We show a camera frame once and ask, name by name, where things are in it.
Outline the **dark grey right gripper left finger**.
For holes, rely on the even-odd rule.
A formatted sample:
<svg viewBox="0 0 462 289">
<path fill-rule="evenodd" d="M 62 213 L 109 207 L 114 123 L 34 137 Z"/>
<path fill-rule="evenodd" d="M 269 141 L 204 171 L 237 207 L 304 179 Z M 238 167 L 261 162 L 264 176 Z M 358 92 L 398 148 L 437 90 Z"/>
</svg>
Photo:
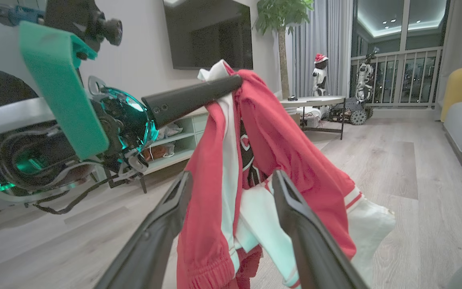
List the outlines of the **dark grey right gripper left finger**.
<svg viewBox="0 0 462 289">
<path fill-rule="evenodd" d="M 97 289 L 160 289 L 172 244 L 180 234 L 193 189 L 183 171 L 114 258 Z"/>
</svg>

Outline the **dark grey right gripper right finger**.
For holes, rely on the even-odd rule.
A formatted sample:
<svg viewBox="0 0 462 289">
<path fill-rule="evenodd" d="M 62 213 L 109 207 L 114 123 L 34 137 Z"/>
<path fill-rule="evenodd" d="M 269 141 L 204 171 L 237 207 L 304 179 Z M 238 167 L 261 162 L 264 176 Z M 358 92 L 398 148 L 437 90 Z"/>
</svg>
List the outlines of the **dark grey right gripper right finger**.
<svg viewBox="0 0 462 289">
<path fill-rule="evenodd" d="M 291 238 L 303 289 L 367 289 L 335 239 L 283 170 L 272 177 L 281 228 Z"/>
</svg>

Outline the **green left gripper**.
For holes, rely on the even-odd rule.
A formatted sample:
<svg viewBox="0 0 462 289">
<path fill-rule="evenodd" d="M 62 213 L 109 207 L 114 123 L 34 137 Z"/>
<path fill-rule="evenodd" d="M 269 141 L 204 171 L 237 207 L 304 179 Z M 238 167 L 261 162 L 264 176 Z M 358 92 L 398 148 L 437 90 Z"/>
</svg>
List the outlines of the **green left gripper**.
<svg viewBox="0 0 462 289">
<path fill-rule="evenodd" d="M 143 148 L 158 137 L 151 109 L 132 95 L 104 87 L 101 115 L 117 121 L 115 132 L 106 132 L 85 92 L 77 68 L 85 53 L 97 53 L 77 35 L 33 22 L 19 24 L 19 46 L 24 63 L 76 156 L 86 160 L 101 154 L 114 155 L 144 174 L 148 164 Z"/>
</svg>

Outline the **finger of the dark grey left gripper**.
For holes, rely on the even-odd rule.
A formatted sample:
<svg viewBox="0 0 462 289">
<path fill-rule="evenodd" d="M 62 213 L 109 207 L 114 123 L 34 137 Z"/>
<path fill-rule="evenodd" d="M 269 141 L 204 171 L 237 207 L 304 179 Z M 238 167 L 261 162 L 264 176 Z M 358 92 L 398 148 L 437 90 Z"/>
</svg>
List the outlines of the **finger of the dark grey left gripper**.
<svg viewBox="0 0 462 289">
<path fill-rule="evenodd" d="M 242 83 L 243 80 L 239 75 L 229 75 L 217 80 L 145 96 L 142 97 L 142 102 L 151 109 L 156 126 L 161 128 L 234 92 Z"/>
</svg>

